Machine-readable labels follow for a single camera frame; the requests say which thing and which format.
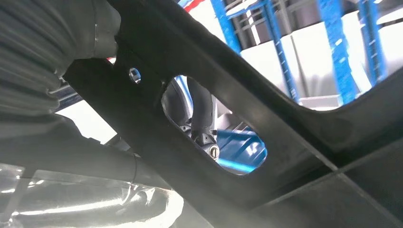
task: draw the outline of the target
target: red stripe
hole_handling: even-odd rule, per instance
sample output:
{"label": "red stripe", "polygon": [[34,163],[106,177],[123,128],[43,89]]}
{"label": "red stripe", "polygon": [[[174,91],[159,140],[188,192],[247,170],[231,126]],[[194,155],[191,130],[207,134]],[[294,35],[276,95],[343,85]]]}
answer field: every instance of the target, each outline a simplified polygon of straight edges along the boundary
{"label": "red stripe", "polygon": [[202,1],[204,1],[204,0],[194,0],[189,5],[187,5],[184,9],[186,10],[186,12],[189,12],[192,9],[196,8],[196,6],[198,6],[200,4],[200,2],[202,2]]}

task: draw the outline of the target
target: bolt hole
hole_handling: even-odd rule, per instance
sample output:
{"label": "bolt hole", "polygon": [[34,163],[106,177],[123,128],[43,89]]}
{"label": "bolt hole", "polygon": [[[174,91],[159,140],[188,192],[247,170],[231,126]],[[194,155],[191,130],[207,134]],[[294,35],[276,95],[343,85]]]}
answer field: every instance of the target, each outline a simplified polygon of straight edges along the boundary
{"label": "bolt hole", "polygon": [[136,68],[130,68],[129,69],[129,76],[130,76],[130,79],[134,82],[134,83],[136,83],[136,84],[140,84],[140,82],[141,82],[141,75],[140,75],[140,72],[136,69]]}

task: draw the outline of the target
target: black metal bracket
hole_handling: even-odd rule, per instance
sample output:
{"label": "black metal bracket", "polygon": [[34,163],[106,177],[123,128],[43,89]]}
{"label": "black metal bracket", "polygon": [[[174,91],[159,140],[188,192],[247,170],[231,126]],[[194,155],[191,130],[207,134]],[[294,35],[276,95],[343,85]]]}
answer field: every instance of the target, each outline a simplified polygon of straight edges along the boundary
{"label": "black metal bracket", "polygon": [[[337,176],[387,220],[401,219],[346,172],[401,144],[403,69],[356,101],[317,112],[294,103],[172,1],[109,0],[122,23],[115,66],[77,60],[65,79],[141,157],[217,227],[266,227],[250,209]],[[137,68],[140,84],[130,81]],[[269,149],[253,173],[227,173],[164,115],[177,75],[194,78],[251,126]]]}

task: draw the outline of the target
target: reflective surface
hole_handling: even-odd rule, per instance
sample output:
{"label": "reflective surface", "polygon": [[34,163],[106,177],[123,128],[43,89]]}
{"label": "reflective surface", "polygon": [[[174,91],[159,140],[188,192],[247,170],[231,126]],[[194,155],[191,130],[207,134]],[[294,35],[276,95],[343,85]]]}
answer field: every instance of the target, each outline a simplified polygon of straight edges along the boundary
{"label": "reflective surface", "polygon": [[[3,213],[18,181],[20,167],[0,164]],[[123,181],[37,171],[4,227],[151,227],[168,228],[182,213],[183,199],[165,190]]]}

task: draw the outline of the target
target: metal bolt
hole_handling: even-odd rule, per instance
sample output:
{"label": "metal bolt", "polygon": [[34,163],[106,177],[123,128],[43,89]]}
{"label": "metal bolt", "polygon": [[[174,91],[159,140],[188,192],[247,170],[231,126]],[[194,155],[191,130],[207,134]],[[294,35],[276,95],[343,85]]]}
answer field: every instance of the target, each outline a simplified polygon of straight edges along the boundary
{"label": "metal bolt", "polygon": [[220,149],[218,148],[217,145],[213,145],[210,147],[210,157],[213,158],[214,160],[218,158],[220,154]]}

